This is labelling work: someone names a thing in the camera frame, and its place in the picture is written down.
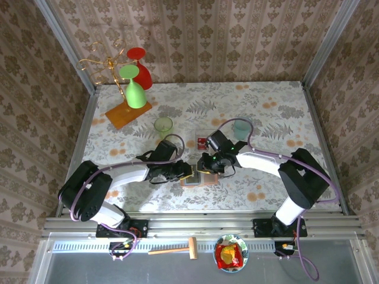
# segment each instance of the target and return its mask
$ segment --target patterned wallpaper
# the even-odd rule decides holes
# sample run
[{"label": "patterned wallpaper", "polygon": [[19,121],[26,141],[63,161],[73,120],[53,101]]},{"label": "patterned wallpaper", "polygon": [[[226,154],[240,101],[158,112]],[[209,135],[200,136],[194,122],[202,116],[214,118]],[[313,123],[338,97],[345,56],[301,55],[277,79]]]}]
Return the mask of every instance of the patterned wallpaper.
[{"label": "patterned wallpaper", "polygon": [[26,283],[88,93],[33,1],[0,1],[0,283]]},{"label": "patterned wallpaper", "polygon": [[379,1],[361,0],[311,88],[379,267]]},{"label": "patterned wallpaper", "polygon": [[[81,58],[125,39],[147,50],[154,82],[302,80],[341,2],[48,0]],[[90,52],[94,41],[105,47]]]}]

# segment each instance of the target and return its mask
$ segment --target floral tablecloth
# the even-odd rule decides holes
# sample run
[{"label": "floral tablecloth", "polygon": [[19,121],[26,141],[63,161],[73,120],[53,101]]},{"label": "floral tablecloth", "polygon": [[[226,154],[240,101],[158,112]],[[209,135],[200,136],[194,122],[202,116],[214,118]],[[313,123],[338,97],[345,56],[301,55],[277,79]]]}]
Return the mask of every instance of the floral tablecloth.
[{"label": "floral tablecloth", "polygon": [[[116,130],[105,112],[121,103],[116,86],[102,86],[89,132],[83,160],[114,164],[131,160],[155,149],[159,136],[153,123],[170,117],[174,133],[186,143],[183,160],[197,161],[196,129],[217,129],[225,120],[249,117],[255,130],[252,144],[257,149],[290,155],[298,147],[307,149],[326,168],[303,90],[299,82],[180,83],[154,84],[146,91],[153,108]],[[223,132],[235,142],[232,122]],[[179,141],[172,141],[179,146]],[[151,185],[131,183],[112,190],[107,201],[126,211],[173,210],[276,210],[287,197],[281,179],[252,169],[236,169],[219,184],[182,188],[179,182]],[[324,199],[334,198],[328,189]],[[317,204],[316,209],[340,211],[337,204]]]}]

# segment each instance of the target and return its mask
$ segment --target hammer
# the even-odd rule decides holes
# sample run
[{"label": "hammer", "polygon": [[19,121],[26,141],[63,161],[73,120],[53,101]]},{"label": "hammer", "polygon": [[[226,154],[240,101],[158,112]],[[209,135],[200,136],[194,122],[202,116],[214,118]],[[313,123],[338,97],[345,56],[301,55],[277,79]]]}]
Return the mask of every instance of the hammer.
[{"label": "hammer", "polygon": [[161,253],[176,253],[178,251],[189,251],[189,259],[197,259],[197,243],[196,238],[191,237],[188,239],[188,247],[172,248],[169,250],[151,250],[149,254],[161,254]]}]

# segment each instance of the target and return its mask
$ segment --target plate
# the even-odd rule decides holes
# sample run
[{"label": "plate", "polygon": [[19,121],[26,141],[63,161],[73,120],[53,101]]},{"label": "plate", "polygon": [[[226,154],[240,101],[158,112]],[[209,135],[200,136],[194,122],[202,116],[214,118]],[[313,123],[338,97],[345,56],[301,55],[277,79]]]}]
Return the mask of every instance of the plate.
[{"label": "plate", "polygon": [[249,250],[245,241],[242,240],[238,235],[227,234],[227,235],[223,235],[217,240],[213,248],[213,259],[216,265],[217,265],[217,262],[216,262],[216,245],[217,244],[222,244],[223,246],[226,246],[229,244],[238,244],[242,253],[242,258],[243,258],[242,267],[222,268],[221,270],[224,270],[225,272],[228,272],[228,273],[235,273],[242,270],[245,267],[249,259]]}]

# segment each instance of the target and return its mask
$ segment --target wooden base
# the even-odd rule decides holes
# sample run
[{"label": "wooden base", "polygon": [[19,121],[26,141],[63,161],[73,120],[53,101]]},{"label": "wooden base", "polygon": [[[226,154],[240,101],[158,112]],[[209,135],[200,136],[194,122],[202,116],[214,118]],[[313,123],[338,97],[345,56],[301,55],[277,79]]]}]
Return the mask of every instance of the wooden base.
[{"label": "wooden base", "polygon": [[124,101],[110,111],[107,111],[105,115],[113,126],[119,130],[151,108],[152,105],[149,102],[141,108],[131,108],[127,102]]}]

